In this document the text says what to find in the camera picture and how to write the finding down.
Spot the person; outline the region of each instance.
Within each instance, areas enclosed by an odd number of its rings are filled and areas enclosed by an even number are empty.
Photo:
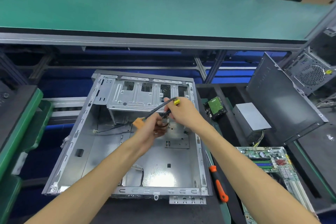
[[[190,100],[179,99],[178,105],[168,103],[165,111],[170,109],[171,118],[200,136],[257,223],[319,223],[288,191],[221,137]],[[162,126],[162,117],[151,115],[130,139],[26,223],[90,223],[136,160],[155,138],[164,135],[166,127]]]

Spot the hand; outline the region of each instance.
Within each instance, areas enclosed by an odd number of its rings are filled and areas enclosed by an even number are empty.
[[[127,140],[135,147],[138,158],[149,150],[155,138],[166,133],[167,126],[162,127],[163,125],[165,124],[162,123],[162,117],[157,112],[153,113],[146,119],[145,125]]]
[[[180,103],[174,105],[173,101],[166,104],[164,110],[171,110],[170,118],[176,120],[178,123],[190,128],[192,131],[202,124],[205,120],[200,115],[194,104],[186,98],[178,98]]]

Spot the green circuit board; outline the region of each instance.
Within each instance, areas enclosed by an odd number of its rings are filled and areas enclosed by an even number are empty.
[[[317,217],[284,147],[236,148],[286,188],[293,197]],[[247,224],[257,224],[245,205],[242,205]]]

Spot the person's left hand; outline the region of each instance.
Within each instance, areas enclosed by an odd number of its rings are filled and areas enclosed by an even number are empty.
[[[149,116],[145,125],[138,129],[130,138],[134,147],[137,148],[138,157],[144,155],[153,145],[154,139],[166,133],[167,126],[162,127],[162,117],[156,112]]]

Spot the forearm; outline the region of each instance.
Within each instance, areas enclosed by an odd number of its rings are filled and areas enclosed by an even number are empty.
[[[139,157],[131,144],[125,141],[26,223],[90,223]]]
[[[319,223],[289,192],[221,137],[206,121],[193,130],[214,155],[256,222]]]

